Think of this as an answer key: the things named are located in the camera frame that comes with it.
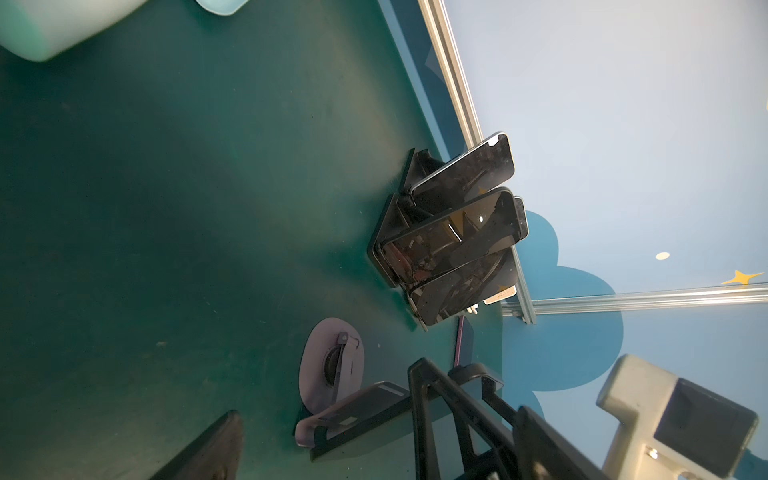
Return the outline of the purple phone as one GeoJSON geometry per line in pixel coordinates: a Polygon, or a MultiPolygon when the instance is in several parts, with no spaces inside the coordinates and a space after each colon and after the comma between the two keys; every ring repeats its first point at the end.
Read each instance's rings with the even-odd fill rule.
{"type": "Polygon", "coordinates": [[[466,316],[460,315],[457,322],[456,341],[454,348],[453,366],[458,367],[462,364],[463,338],[466,325],[466,316]]]}

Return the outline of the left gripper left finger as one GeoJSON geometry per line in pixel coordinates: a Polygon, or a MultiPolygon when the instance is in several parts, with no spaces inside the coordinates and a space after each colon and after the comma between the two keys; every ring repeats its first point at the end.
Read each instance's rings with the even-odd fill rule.
{"type": "Polygon", "coordinates": [[[234,480],[244,447],[244,424],[229,410],[159,469],[151,480],[234,480]]]}

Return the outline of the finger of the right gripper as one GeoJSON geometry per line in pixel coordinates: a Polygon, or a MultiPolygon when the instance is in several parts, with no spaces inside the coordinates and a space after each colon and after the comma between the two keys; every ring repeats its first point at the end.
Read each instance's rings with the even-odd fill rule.
{"type": "Polygon", "coordinates": [[[427,358],[409,367],[408,381],[418,479],[442,477],[445,448],[461,463],[461,479],[516,477],[511,428],[499,416],[427,358]]]}
{"type": "Polygon", "coordinates": [[[504,382],[500,377],[481,363],[457,366],[448,372],[451,380],[464,388],[473,399],[499,416],[508,426],[513,424],[516,410],[501,396],[504,382]]]}

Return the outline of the white phone stand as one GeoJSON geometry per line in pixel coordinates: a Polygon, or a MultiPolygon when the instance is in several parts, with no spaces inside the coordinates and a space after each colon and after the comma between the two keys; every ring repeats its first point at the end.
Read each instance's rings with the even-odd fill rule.
{"type": "MultiPolygon", "coordinates": [[[[491,305],[491,304],[500,302],[502,300],[508,299],[510,297],[513,297],[516,294],[517,294],[517,287],[515,285],[512,285],[509,288],[506,288],[504,290],[500,290],[495,295],[490,296],[490,297],[484,299],[483,300],[483,304],[484,305],[491,305]]],[[[478,304],[474,304],[474,305],[471,305],[470,307],[468,307],[466,309],[466,311],[468,313],[471,313],[471,314],[476,314],[478,307],[479,307],[478,304]]]]}

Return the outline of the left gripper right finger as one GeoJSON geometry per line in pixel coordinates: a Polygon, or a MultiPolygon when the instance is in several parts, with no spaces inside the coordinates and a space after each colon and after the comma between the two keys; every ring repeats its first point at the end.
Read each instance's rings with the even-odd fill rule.
{"type": "Polygon", "coordinates": [[[600,467],[527,406],[517,410],[512,434],[520,479],[609,479],[600,467]]]}

